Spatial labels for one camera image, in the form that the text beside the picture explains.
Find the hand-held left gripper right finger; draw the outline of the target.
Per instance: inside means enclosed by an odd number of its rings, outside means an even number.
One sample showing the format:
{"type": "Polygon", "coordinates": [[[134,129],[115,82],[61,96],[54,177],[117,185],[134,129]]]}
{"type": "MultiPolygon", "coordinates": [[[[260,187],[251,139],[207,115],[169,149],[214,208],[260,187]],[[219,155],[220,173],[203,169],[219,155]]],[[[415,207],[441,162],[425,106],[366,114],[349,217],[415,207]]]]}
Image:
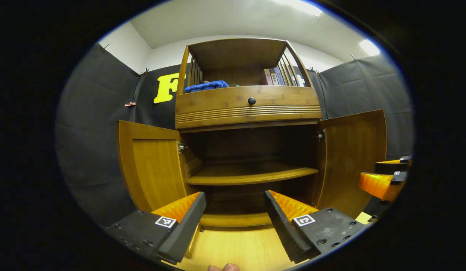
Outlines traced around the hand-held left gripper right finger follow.
{"type": "Polygon", "coordinates": [[[335,208],[316,209],[273,190],[264,192],[264,205],[294,263],[326,254],[367,228],[335,208]]]}

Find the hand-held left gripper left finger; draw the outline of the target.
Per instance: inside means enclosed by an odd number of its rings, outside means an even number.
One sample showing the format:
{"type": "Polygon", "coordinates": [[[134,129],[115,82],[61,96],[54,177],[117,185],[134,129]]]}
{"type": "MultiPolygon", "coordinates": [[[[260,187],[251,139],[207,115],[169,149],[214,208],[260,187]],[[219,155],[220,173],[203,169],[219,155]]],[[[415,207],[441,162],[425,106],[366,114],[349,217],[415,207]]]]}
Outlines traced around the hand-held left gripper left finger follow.
{"type": "Polygon", "coordinates": [[[206,206],[205,193],[197,192],[153,212],[137,210],[105,232],[146,259],[176,265],[183,260],[206,206]]]}

